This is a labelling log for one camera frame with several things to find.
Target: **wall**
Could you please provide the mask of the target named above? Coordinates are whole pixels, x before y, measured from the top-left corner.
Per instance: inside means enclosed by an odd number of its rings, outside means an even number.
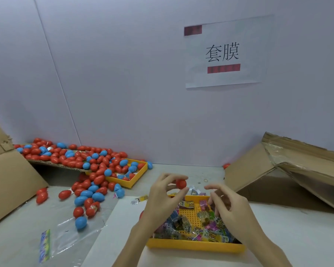
[[[82,144],[205,166],[265,131],[334,150],[334,0],[36,2]],[[264,82],[185,89],[184,26],[268,14]]]
[[[0,125],[14,142],[79,142],[34,0],[0,0]]]

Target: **person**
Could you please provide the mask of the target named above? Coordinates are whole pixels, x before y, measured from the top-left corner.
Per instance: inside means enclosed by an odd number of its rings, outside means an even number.
[[[177,188],[176,180],[187,180],[180,174],[163,173],[152,185],[141,219],[131,229],[129,238],[117,257],[113,267],[135,267],[153,232],[162,225],[189,188],[181,189],[174,197],[167,195]],[[284,252],[263,232],[248,200],[224,184],[209,184],[205,189],[216,189],[210,193],[209,205],[215,208],[227,229],[256,256],[264,267],[292,267]]]

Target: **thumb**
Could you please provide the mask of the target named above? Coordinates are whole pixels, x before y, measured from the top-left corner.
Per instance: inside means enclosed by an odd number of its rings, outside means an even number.
[[[183,188],[182,190],[180,190],[172,199],[174,201],[174,204],[178,205],[183,198],[187,195],[189,191],[188,187]]]
[[[220,215],[229,215],[229,211],[224,202],[215,192],[211,192],[210,197],[213,199],[215,208],[218,209]]]

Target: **yellow plastic basket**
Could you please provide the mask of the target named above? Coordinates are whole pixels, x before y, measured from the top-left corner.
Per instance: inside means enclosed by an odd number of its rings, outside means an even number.
[[[120,184],[122,187],[132,188],[134,186],[134,184],[138,181],[138,179],[140,179],[142,177],[142,175],[147,171],[147,162],[128,159],[128,158],[127,158],[127,160],[128,160],[128,163],[127,163],[128,166],[131,166],[132,162],[138,162],[139,164],[140,163],[144,164],[144,166],[141,170],[139,170],[138,172],[134,172],[134,174],[135,174],[134,178],[132,178],[130,181],[125,181],[125,180],[121,180],[121,179],[114,178],[114,177],[105,177],[105,179],[108,182],[114,182],[114,183]]]
[[[201,211],[199,201],[207,200],[209,196],[186,196],[186,201],[194,202],[194,209],[179,209],[179,214],[188,218],[193,226],[203,228],[197,213]],[[216,242],[201,242],[201,241],[186,241],[186,240],[170,240],[150,238],[147,242],[149,248],[171,248],[197,251],[211,251],[211,252],[227,252],[227,253],[242,253],[246,247],[237,243],[216,243]]]

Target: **person's left hand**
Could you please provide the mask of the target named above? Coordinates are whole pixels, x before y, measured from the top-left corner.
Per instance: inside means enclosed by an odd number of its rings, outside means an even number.
[[[189,188],[185,187],[172,198],[167,195],[167,191],[177,188],[173,183],[178,179],[187,180],[188,177],[180,174],[162,173],[151,186],[147,204],[140,221],[152,232],[166,221],[189,191]]]

